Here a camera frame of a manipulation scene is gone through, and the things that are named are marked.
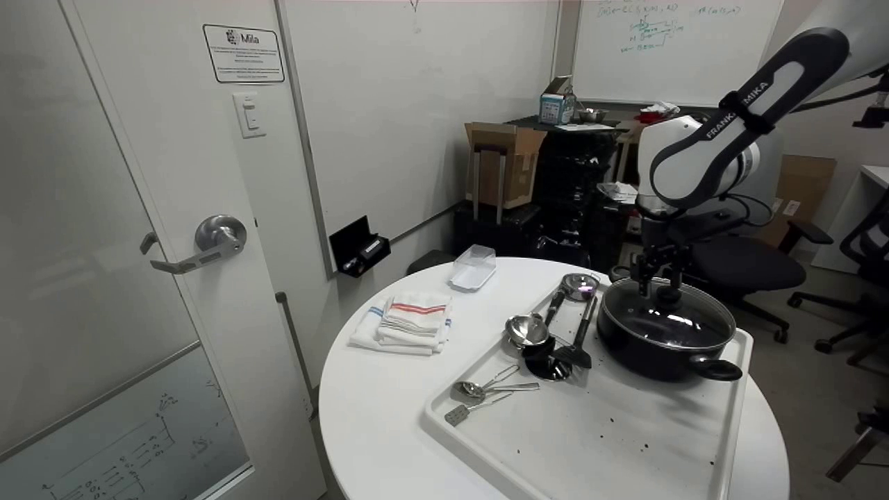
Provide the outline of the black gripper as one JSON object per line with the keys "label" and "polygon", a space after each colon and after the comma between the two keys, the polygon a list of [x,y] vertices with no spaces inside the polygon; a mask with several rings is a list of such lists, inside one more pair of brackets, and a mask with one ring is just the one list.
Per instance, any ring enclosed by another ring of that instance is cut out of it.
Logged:
{"label": "black gripper", "polygon": [[678,220],[643,220],[643,252],[632,270],[636,288],[647,298],[651,281],[666,266],[666,302],[680,301],[685,263],[687,263],[687,233]]}

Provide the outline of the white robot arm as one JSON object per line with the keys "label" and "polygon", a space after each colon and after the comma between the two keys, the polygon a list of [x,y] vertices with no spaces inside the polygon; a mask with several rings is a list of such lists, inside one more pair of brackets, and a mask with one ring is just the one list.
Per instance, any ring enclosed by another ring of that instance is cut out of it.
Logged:
{"label": "white robot arm", "polygon": [[817,95],[889,65],[889,0],[821,0],[762,66],[703,116],[640,137],[640,208],[671,230],[678,216],[755,173],[754,147]]}

